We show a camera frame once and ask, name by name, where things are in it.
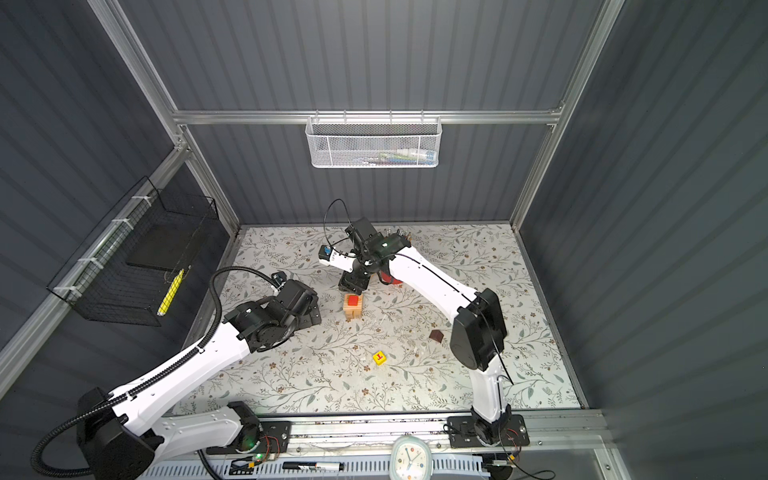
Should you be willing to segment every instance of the leaf pattern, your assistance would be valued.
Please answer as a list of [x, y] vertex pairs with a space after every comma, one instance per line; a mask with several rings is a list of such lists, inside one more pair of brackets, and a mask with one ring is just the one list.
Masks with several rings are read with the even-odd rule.
[[[396, 230], [397, 226], [379, 230]], [[493, 289], [507, 323], [503, 358], [515, 384], [504, 394], [516, 409], [577, 408], [578, 400], [551, 338], [541, 304], [508, 225], [409, 225], [419, 252], [477, 290]], [[342, 236], [328, 229], [331, 241]], [[254, 227], [243, 238], [235, 265], [289, 277], [319, 294], [323, 322], [296, 332], [284, 345], [254, 353], [208, 379], [174, 407], [174, 414], [203, 412], [244, 400], [255, 413], [368, 412], [468, 409], [467, 369], [450, 350], [451, 325], [429, 301], [405, 284], [382, 285], [374, 276], [363, 294], [362, 319], [342, 311], [340, 270], [322, 266], [326, 243], [318, 227]], [[227, 277], [224, 312], [272, 294], [245, 272]], [[429, 339], [432, 330], [445, 335]], [[381, 366], [373, 354], [387, 357]]]

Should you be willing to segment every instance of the gray wall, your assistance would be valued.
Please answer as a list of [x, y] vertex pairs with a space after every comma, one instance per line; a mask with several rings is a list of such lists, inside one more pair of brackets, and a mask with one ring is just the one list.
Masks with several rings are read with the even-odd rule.
[[418, 169], [315, 168], [297, 125], [191, 131], [242, 223], [319, 223], [337, 197], [353, 220], [507, 220], [547, 128], [447, 125], [440, 165]]
[[[201, 194], [187, 168], [179, 170], [167, 189]], [[30, 453], [45, 433], [75, 415], [81, 395], [96, 386], [109, 391], [180, 350], [228, 240], [218, 223], [159, 327], [91, 322], [74, 312], [64, 318], [0, 399], [0, 478], [44, 478], [31, 470]], [[86, 466], [74, 429], [51, 443], [45, 458], [60, 468]]]
[[172, 144], [85, 1], [0, 2], [0, 347]]
[[[599, 0], [123, 2], [180, 109], [549, 109]], [[243, 223], [504, 220], [544, 126], [447, 126], [440, 165], [319, 170], [302, 127], [193, 126]]]
[[598, 0], [122, 2], [187, 110], [557, 107]]
[[757, 478], [768, 4], [629, 2], [522, 236], [634, 478]]

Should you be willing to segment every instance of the wire basket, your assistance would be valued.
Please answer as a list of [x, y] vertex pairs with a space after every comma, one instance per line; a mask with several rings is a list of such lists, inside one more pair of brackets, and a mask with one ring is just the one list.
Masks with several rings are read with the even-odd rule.
[[71, 285], [48, 290], [83, 318], [159, 326], [218, 221], [212, 198], [153, 190], [83, 263]]
[[442, 125], [306, 122], [312, 165], [318, 168], [434, 168]]

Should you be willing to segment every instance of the black wire basket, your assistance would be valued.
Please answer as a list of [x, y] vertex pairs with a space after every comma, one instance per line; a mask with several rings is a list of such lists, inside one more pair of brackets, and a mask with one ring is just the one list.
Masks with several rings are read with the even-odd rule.
[[88, 320], [159, 326], [214, 231], [216, 202], [152, 190], [112, 222], [117, 226], [92, 256], [77, 260], [70, 284], [57, 276], [48, 290]]

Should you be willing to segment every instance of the clock face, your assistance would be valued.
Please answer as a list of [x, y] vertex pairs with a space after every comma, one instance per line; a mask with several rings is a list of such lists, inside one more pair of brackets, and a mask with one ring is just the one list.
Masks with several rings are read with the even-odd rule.
[[397, 442], [390, 461], [390, 476], [395, 480], [428, 480], [432, 473], [432, 455], [420, 441]]

